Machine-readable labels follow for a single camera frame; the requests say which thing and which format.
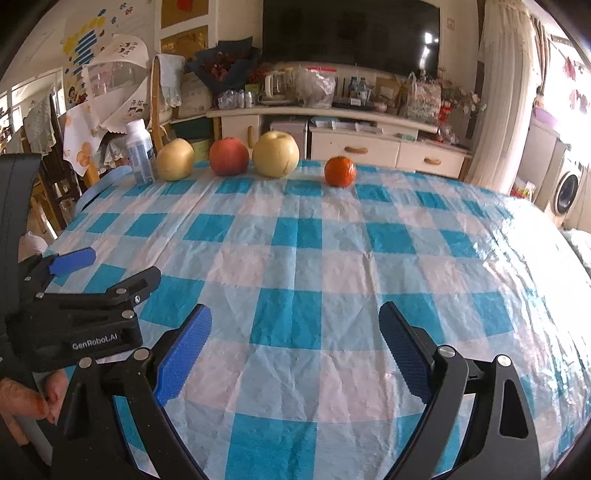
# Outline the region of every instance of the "drawer handle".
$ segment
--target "drawer handle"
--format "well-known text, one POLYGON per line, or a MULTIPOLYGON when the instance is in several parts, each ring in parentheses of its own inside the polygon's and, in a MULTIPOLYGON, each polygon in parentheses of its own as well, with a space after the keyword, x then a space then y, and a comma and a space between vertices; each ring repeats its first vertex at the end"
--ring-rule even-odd
POLYGON ((252 150, 255 148, 255 128, 252 125, 248 127, 247 136, 248 148, 252 150))
POLYGON ((425 158, 425 163, 428 163, 429 165, 434 165, 434 166, 438 166, 441 165, 441 160, 437 160, 435 158, 425 158))
POLYGON ((365 155, 369 150, 367 148, 353 148, 345 147, 347 153, 357 153, 357 155, 365 155))

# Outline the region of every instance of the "orange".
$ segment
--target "orange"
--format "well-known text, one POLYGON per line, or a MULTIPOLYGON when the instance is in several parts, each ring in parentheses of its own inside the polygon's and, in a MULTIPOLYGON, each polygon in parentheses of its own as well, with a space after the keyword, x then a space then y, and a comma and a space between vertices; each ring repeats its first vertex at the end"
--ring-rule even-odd
POLYGON ((357 176, 357 167, 347 157, 333 157, 324 167, 324 178, 333 187, 348 187, 357 176))

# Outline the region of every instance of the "plastic bottle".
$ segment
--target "plastic bottle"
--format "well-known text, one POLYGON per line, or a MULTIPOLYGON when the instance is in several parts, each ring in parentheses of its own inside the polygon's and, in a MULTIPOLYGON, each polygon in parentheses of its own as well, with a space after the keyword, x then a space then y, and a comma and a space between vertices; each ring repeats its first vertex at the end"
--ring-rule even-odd
POLYGON ((351 77, 348 90, 349 98, 357 98, 357 77, 351 77))
POLYGON ((365 105, 368 101, 368 85, 365 83, 365 77, 361 77, 359 86, 357 87, 357 98, 361 100, 361 105, 365 105))
POLYGON ((127 124, 125 146, 134 169, 137 185, 145 185, 158 180, 155 168, 156 155, 152 145, 152 137, 146 130, 144 121, 133 120, 127 124))

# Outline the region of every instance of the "blue and white tablecloth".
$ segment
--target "blue and white tablecloth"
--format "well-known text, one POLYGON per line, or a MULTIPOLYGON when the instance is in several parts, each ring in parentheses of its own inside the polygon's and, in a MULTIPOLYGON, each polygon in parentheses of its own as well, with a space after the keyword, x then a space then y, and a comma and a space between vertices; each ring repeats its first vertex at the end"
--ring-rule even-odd
MULTIPOLYGON (((523 200, 371 167, 334 189, 317 162, 281 180, 252 167, 223 179, 198 164, 176 183, 137 187, 128 176, 103 192, 53 250, 83 247, 95 265, 50 291, 100 292, 150 265, 162 271, 137 308, 147 346, 197 302, 211 308, 211 337, 166 410, 212 480, 385 476, 424 409, 378 329, 388 300, 467 358, 513 359, 544 473, 591 416, 591 280, 523 200)), ((439 471, 469 412, 467 401, 439 471)))

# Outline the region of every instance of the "television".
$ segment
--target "television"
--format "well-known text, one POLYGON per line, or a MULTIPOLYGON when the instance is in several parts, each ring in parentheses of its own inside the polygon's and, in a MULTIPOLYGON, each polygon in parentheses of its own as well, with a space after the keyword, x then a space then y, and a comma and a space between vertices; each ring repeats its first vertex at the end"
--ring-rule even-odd
POLYGON ((264 0, 263 60, 437 76, 440 11, 421 0, 264 0))

